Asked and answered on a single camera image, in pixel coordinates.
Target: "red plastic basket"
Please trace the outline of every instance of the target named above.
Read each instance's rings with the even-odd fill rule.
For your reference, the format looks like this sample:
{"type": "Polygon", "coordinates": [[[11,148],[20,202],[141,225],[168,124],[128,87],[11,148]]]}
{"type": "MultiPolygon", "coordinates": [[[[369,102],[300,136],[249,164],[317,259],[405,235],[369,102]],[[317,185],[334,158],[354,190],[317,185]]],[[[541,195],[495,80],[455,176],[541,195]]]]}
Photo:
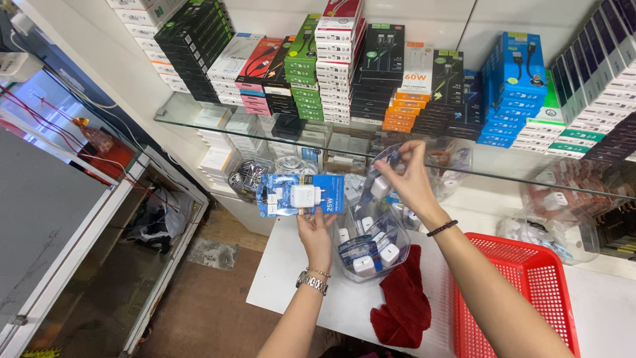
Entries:
{"type": "MultiPolygon", "coordinates": [[[[520,241],[466,233],[471,242],[495,265],[561,336],[580,358],[574,316],[563,265],[552,250],[520,241]]],[[[497,357],[473,319],[455,284],[455,355],[458,358],[497,357]]]]}

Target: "tiled floor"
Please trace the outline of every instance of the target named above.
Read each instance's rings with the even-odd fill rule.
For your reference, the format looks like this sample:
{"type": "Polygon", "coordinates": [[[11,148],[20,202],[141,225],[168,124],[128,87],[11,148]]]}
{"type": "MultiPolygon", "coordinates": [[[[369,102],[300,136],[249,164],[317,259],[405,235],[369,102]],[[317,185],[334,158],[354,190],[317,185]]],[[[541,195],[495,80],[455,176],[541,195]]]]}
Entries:
{"type": "MultiPolygon", "coordinates": [[[[280,319],[245,302],[267,239],[247,231],[226,210],[212,210],[135,357],[255,357],[280,319]]],[[[334,335],[317,327],[310,356],[333,345],[334,335]]]]}

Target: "silver wristwatch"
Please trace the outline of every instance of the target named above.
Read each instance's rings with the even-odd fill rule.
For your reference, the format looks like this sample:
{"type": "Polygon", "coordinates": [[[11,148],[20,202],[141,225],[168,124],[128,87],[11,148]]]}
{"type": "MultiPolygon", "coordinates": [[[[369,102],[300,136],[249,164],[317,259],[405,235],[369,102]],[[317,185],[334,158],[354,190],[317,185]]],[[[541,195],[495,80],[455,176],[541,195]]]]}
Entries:
{"type": "Polygon", "coordinates": [[[322,292],[323,296],[327,296],[327,287],[329,287],[329,285],[318,280],[316,277],[308,275],[307,271],[301,272],[300,276],[298,276],[298,279],[296,280],[296,288],[300,287],[302,283],[309,285],[317,289],[318,291],[322,292]]]}

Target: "red towel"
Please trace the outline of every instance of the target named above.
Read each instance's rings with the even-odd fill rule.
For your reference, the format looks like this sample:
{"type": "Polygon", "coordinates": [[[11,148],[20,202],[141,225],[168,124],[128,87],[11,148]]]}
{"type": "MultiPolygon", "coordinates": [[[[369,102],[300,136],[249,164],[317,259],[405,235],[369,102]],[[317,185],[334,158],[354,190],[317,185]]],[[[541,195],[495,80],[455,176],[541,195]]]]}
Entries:
{"type": "Polygon", "coordinates": [[[422,332],[431,326],[431,306],[422,291],[421,255],[422,248],[411,245],[406,262],[380,282],[387,304],[371,309],[371,324],[384,345],[418,348],[422,332]]]}

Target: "woman's left hand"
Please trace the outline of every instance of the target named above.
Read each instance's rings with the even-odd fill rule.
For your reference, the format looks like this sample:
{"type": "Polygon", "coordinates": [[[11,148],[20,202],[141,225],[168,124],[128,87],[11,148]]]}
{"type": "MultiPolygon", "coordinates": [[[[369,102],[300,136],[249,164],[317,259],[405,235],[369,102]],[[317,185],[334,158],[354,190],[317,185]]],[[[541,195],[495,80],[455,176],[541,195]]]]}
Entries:
{"type": "Polygon", "coordinates": [[[322,209],[317,207],[310,218],[302,215],[298,219],[298,235],[305,246],[309,267],[325,273],[331,270],[331,237],[327,229],[336,221],[335,214],[322,214],[322,209]]]}

